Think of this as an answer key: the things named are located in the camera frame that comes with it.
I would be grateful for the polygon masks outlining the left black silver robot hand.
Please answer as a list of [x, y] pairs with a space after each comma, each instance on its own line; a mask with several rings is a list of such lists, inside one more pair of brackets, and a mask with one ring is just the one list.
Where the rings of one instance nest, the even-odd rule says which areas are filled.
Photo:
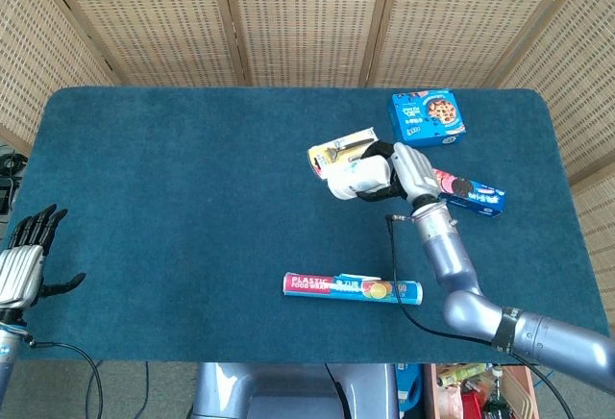
[[0, 331], [25, 333], [26, 310], [40, 299], [72, 291], [86, 278], [78, 273], [65, 283], [44, 282], [45, 261], [67, 214], [67, 209], [53, 204], [22, 218], [14, 227], [7, 248], [0, 252]]

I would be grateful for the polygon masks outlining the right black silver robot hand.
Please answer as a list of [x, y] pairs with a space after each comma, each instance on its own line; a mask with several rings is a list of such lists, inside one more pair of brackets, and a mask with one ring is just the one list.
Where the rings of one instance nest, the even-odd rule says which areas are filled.
[[377, 140], [366, 148], [361, 159], [374, 156], [384, 157], [386, 163], [393, 165], [388, 185], [375, 191], [359, 191], [359, 199], [378, 202], [402, 198], [410, 204], [412, 212], [439, 201], [441, 189], [423, 153], [401, 142], [391, 144]]

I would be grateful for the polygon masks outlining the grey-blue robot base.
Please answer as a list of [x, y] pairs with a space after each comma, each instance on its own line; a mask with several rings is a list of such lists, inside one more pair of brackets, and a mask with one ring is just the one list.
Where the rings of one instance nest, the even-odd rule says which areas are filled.
[[343, 419], [400, 419], [390, 363], [199, 365], [190, 419], [248, 419], [257, 397], [333, 397]]

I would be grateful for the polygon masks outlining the blue chocolate chip cookie box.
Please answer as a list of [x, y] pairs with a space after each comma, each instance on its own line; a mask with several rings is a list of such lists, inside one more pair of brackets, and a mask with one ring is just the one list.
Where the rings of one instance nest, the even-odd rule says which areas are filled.
[[396, 140], [412, 147], [452, 144], [466, 134], [460, 108], [450, 89], [393, 94], [389, 116]]

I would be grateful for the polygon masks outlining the blue pink sandwich cookie box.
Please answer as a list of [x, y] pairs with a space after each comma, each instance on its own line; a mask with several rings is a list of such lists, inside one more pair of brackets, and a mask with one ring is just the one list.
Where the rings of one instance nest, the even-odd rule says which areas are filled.
[[435, 169], [434, 174], [441, 191], [439, 197], [448, 204], [490, 218], [504, 212], [503, 190], [440, 169]]

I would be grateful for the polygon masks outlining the black electronic device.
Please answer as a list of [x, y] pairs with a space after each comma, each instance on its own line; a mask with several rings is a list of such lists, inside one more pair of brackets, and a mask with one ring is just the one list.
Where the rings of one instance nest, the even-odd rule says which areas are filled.
[[0, 216], [10, 213], [27, 162], [27, 157], [15, 152], [0, 155]]

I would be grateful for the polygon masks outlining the razor on yellow blister card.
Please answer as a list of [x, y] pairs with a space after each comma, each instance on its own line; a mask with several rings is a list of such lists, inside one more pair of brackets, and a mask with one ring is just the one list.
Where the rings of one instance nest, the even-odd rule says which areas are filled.
[[359, 160], [365, 150], [378, 139], [374, 128], [368, 128], [314, 145], [307, 150], [311, 169], [320, 180], [325, 181], [331, 173]]

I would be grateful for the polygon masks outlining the plastic food wrap box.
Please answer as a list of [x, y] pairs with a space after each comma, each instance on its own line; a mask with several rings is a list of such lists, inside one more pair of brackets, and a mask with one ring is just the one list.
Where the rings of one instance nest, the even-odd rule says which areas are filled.
[[285, 296], [420, 306], [423, 287], [415, 281], [386, 281], [380, 277], [339, 274], [333, 277], [286, 273]]

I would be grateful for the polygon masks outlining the teal table cloth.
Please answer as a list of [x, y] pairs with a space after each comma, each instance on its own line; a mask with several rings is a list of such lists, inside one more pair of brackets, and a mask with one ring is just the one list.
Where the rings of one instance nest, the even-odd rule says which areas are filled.
[[[496, 360], [435, 336], [445, 291], [401, 199], [334, 198], [308, 148], [394, 138], [388, 88], [74, 87], [48, 101], [12, 222], [68, 214], [45, 262], [74, 291], [25, 313], [39, 340], [107, 359]], [[286, 273], [415, 281], [420, 306], [285, 296]]]

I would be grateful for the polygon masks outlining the blue plastic container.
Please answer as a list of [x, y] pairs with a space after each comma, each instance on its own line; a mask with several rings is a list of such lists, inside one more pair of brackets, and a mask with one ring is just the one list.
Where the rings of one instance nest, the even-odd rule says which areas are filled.
[[415, 408], [422, 397], [423, 368], [421, 364], [397, 363], [397, 395], [401, 413]]

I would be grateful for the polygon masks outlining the wooden crate with snacks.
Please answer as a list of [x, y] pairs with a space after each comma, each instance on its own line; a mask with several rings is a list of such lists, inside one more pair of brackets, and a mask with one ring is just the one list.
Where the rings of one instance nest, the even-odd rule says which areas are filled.
[[[540, 419], [533, 380], [527, 367], [505, 365], [502, 392], [510, 401], [516, 419]], [[437, 410], [436, 364], [423, 365], [423, 399], [426, 419], [440, 419]]]

